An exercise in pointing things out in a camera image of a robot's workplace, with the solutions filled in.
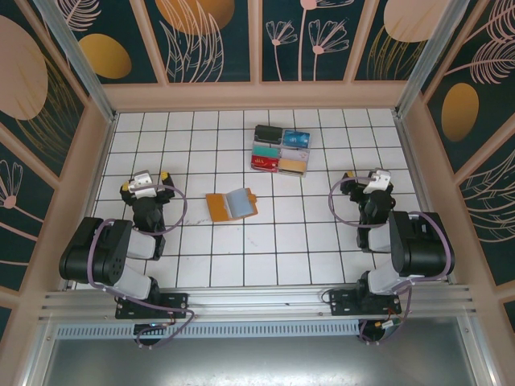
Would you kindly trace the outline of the blue card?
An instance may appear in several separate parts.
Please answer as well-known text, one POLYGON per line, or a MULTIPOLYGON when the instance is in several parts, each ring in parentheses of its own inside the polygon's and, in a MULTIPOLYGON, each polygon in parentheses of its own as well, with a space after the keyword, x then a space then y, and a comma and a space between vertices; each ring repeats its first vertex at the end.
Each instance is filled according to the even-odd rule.
POLYGON ((285 129, 282 144, 286 147, 307 149, 310 145, 311 135, 306 132, 285 129))

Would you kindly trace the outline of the black card stack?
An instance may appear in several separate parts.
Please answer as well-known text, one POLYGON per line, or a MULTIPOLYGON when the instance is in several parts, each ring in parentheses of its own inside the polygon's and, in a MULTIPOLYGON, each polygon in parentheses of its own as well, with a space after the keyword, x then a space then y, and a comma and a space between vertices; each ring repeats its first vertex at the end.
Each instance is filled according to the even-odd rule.
POLYGON ((254 140, 257 142, 280 145, 283 129, 275 126, 257 125, 254 130, 254 140))

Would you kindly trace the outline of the clear acrylic card organizer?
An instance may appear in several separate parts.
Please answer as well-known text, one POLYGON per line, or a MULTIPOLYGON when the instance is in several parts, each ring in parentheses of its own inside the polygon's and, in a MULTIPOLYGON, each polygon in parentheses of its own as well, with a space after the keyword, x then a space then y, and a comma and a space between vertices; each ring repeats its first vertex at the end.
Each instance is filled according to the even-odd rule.
POLYGON ((252 145, 252 152, 251 152, 251 157, 253 156, 253 147, 254 146, 267 146, 267 147, 274 147, 274 148, 279 148, 280 149, 280 157, 278 158, 279 160, 281 159, 281 149, 283 148, 289 148, 289 149, 302 149, 302 148, 292 148, 292 147, 286 147, 284 146, 282 143, 280 145, 275 145, 275 144, 269 144, 269 143, 263 143, 263 142, 257 142, 254 140, 254 134, 253 134, 253 145, 252 145))

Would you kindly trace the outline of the aluminium frame post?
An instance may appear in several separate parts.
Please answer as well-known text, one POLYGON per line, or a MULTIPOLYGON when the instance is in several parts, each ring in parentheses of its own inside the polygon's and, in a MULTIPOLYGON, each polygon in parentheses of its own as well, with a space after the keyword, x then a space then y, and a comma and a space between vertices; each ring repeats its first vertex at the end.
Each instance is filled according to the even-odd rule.
POLYGON ((108 97, 101 86, 101 82, 89 65, 75 35, 62 17, 58 6, 54 0, 33 1, 60 47, 70 59, 71 65, 76 69, 77 74, 101 111, 102 116, 108 123, 112 123, 114 119, 113 107, 109 103, 108 97))
POLYGON ((451 40, 455 28, 459 25, 468 8, 470 0, 451 0, 440 17, 431 37, 427 40, 422 54, 414 65, 414 69, 402 90, 395 106, 394 117, 401 121, 410 111, 422 86, 426 82, 433 67, 451 40))

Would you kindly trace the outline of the black controller module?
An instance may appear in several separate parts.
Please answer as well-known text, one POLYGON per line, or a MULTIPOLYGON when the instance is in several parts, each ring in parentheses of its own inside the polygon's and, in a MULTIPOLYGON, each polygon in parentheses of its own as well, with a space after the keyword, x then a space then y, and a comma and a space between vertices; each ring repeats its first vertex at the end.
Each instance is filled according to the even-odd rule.
POLYGON ((389 320, 366 319, 359 322, 358 339, 366 345, 379 346, 403 325, 400 318, 389 320))
POLYGON ((139 348, 150 347, 160 342, 161 339, 158 335, 163 335, 169 323, 150 323, 150 324, 135 324, 133 329, 134 341, 139 348))

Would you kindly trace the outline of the red card with print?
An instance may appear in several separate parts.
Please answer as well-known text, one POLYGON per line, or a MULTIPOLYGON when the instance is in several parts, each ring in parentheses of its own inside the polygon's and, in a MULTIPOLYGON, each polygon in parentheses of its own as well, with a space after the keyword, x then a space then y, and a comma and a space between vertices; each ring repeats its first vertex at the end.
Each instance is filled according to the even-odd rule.
POLYGON ((270 158, 259 155, 251 157, 251 168, 254 170, 266 171, 270 173, 278 172, 278 158, 270 158))

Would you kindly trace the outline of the grey metal sheet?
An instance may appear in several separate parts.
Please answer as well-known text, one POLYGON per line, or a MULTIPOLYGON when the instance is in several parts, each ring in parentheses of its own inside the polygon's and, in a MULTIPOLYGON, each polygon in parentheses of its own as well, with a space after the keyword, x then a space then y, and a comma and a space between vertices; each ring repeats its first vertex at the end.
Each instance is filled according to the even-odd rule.
POLYGON ((480 334, 457 318, 414 318, 390 339, 181 338, 38 341, 23 386, 502 386, 480 334))

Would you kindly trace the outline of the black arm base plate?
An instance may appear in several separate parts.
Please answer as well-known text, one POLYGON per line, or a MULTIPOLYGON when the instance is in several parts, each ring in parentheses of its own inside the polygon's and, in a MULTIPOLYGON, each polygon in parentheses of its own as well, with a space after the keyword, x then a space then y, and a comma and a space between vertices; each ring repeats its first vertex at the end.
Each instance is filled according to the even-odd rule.
MULTIPOLYGON (((160 307, 181 309, 180 312, 173 314, 173 318, 184 319, 186 318, 184 310, 188 306, 187 300, 188 294, 186 293, 164 293, 157 297, 146 299, 145 302, 160 307)), ((170 317, 165 310, 148 308, 122 298, 117 298, 116 301, 117 307, 114 315, 116 319, 165 319, 170 317)))
POLYGON ((334 289, 329 292, 332 316, 372 316, 402 312, 400 300, 394 295, 358 294, 354 289, 334 289))

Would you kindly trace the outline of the tan leather card holder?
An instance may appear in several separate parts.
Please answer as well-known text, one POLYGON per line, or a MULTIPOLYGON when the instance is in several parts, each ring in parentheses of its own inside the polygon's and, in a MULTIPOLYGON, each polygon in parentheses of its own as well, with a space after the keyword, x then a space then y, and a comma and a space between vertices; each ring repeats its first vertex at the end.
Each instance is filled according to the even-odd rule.
POLYGON ((258 214, 257 197, 249 188, 205 196, 212 222, 241 220, 258 214))

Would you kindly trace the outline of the aluminium mounting rail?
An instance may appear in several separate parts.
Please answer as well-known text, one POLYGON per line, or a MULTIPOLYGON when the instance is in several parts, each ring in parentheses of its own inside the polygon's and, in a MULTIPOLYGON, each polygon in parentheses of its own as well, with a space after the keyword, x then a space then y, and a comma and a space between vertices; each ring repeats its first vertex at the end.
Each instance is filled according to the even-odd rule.
MULTIPOLYGON (((293 321, 329 319, 320 300, 326 285, 186 288, 189 308, 199 322, 293 321)), ((52 322, 115 322, 113 296, 99 290, 50 292, 38 320, 52 322)), ((413 288, 410 316, 439 318, 474 315, 477 306, 466 285, 422 283, 413 288)))

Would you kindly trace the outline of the orange card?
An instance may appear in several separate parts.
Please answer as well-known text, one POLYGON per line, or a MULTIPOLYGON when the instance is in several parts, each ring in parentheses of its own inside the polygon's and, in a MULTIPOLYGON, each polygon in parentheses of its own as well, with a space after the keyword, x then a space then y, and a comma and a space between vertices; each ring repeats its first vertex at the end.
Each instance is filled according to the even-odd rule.
POLYGON ((278 171, 288 175, 304 176, 307 164, 304 161, 282 158, 278 163, 278 171))

